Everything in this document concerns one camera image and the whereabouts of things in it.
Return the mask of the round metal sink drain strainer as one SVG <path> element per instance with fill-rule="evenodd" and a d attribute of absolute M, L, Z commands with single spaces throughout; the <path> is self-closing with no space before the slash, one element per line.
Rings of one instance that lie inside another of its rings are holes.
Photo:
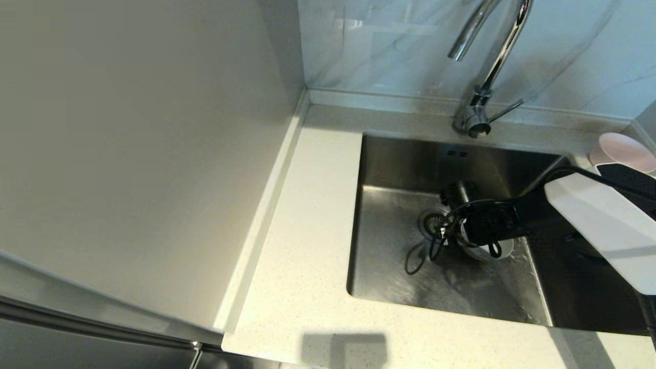
<path fill-rule="evenodd" d="M 426 238 L 432 240 L 435 234 L 436 224 L 446 221 L 446 216 L 449 212 L 445 209 L 428 209 L 420 213 L 418 218 L 419 231 Z"/>

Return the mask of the stainless steel appliance front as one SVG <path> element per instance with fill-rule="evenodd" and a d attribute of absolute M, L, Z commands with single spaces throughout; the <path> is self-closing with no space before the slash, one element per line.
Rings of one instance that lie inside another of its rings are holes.
<path fill-rule="evenodd" d="M 222 339 L 0 252 L 0 369 L 281 369 Z"/>

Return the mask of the pink bowl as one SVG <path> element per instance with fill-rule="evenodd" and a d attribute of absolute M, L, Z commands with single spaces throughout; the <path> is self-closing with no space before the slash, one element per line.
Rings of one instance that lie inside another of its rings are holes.
<path fill-rule="evenodd" d="M 656 156 L 637 140 L 620 133 L 600 135 L 588 158 L 595 167 L 621 164 L 645 174 L 656 173 Z"/>

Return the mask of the pale grey bowl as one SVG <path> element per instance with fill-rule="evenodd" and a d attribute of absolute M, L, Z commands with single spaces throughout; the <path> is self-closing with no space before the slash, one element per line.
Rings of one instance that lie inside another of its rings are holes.
<path fill-rule="evenodd" d="M 501 261 L 510 256 L 515 249 L 514 240 L 502 240 L 492 244 L 476 245 L 469 241 L 464 225 L 456 231 L 456 241 L 464 252 L 477 261 Z"/>

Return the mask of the chrome gooseneck faucet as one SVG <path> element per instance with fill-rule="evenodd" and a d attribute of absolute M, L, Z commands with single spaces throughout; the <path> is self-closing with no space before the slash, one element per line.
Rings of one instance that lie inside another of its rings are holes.
<path fill-rule="evenodd" d="M 490 98 L 494 95 L 494 82 L 499 77 L 523 28 L 525 28 L 527 19 L 534 6 L 534 1 L 516 0 L 516 6 L 510 18 L 510 25 L 508 26 L 506 36 L 495 53 L 489 70 L 485 73 L 482 82 L 473 86 L 473 93 L 468 102 L 462 104 L 457 109 L 457 114 L 452 122 L 452 129 L 459 135 L 468 136 L 473 139 L 489 135 L 492 123 L 488 123 L 488 119 L 491 116 L 487 114 L 486 106 Z M 447 55 L 448 58 L 456 61 L 464 58 L 473 44 L 474 39 L 476 39 L 490 14 L 497 8 L 499 2 L 501 0 L 480 0 L 480 3 L 473 10 L 473 13 L 453 42 L 452 48 Z"/>

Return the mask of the stainless steel sink basin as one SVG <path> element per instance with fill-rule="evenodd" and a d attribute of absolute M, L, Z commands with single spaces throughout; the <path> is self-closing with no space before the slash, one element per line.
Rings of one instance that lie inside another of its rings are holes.
<path fill-rule="evenodd" d="M 501 261 L 469 257 L 450 237 L 429 245 L 420 213 L 531 189 L 566 156 L 364 136 L 359 161 L 351 296 L 418 308 L 607 333 L 648 334 L 637 293 L 564 220 L 514 238 Z"/>

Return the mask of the large white cabinet side panel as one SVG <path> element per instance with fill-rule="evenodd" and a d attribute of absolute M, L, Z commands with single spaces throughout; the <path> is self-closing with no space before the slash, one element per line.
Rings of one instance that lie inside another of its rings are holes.
<path fill-rule="evenodd" d="M 232 330 L 303 74 L 298 0 L 0 0 L 0 254 Z"/>

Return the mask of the chrome faucet lever handle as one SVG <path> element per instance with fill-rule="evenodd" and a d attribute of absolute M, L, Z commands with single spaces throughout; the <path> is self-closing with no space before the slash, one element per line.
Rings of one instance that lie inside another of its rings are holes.
<path fill-rule="evenodd" d="M 502 109 L 502 110 L 500 110 L 499 112 L 497 112 L 495 115 L 492 115 L 492 117 L 490 117 L 490 118 L 488 119 L 488 123 L 491 124 L 493 121 L 495 121 L 495 120 L 497 120 L 497 119 L 503 117 L 504 115 L 506 115 L 506 114 L 508 114 L 509 112 L 515 110 L 516 108 L 520 107 L 520 106 L 523 105 L 524 103 L 525 103 L 525 100 L 524 100 L 524 99 L 522 99 L 522 98 L 518 99 L 516 102 L 512 103 L 512 104 L 509 105 L 508 107 L 505 107 L 504 109 Z"/>

